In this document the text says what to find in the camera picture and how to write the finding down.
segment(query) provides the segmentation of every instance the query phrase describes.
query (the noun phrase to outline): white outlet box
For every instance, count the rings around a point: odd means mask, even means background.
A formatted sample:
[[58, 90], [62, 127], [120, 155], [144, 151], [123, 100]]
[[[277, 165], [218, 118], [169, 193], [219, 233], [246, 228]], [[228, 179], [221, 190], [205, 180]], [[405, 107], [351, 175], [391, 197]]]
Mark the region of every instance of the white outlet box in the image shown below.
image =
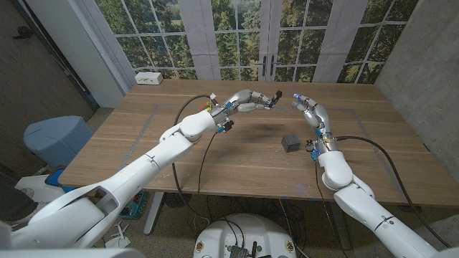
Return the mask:
[[163, 80], [163, 75], [160, 72], [139, 72], [136, 75], [138, 84], [159, 85]]

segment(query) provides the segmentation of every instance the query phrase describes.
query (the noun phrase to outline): window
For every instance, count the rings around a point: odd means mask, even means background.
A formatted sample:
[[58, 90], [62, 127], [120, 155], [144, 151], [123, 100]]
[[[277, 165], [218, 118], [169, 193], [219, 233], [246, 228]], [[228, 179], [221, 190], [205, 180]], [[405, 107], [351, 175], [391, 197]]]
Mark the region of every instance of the window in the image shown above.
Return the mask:
[[416, 4], [417, 0], [370, 0], [338, 82], [374, 83]]
[[177, 0], [96, 0], [132, 68], [196, 79]]
[[258, 80], [261, 1], [211, 0], [211, 5], [222, 80]]
[[276, 81], [312, 81], [332, 5], [332, 0], [283, 1]]

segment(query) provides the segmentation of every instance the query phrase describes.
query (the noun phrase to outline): door handle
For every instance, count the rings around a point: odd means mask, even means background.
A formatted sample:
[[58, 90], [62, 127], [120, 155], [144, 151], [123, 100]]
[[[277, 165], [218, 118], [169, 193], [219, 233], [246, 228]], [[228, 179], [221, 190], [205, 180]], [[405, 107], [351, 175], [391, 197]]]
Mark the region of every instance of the door handle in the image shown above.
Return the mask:
[[256, 65], [263, 65], [262, 75], [265, 76], [266, 74], [266, 56], [263, 57], [263, 63], [256, 64]]
[[19, 36], [14, 36], [13, 39], [30, 39], [34, 32], [26, 26], [19, 26], [17, 28], [17, 33]]
[[274, 65], [281, 65], [282, 63], [274, 62], [274, 54], [271, 56], [271, 73], [270, 75], [273, 76]]

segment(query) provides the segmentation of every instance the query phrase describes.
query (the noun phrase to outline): blue basket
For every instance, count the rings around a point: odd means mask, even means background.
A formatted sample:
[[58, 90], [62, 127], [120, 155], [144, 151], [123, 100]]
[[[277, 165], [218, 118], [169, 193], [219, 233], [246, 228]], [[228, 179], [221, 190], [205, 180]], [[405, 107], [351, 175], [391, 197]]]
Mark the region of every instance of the blue basket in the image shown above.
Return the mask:
[[145, 206], [147, 192], [139, 191], [124, 207], [118, 218], [120, 219], [138, 219], [142, 214]]

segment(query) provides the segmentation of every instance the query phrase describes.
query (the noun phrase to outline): blue bin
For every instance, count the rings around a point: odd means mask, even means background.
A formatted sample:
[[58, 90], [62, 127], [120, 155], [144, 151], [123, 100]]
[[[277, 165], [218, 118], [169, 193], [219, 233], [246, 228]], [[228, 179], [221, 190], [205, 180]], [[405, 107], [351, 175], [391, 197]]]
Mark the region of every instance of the blue bin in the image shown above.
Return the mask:
[[71, 115], [29, 125], [24, 132], [24, 143], [51, 166], [68, 166], [92, 136], [83, 118]]

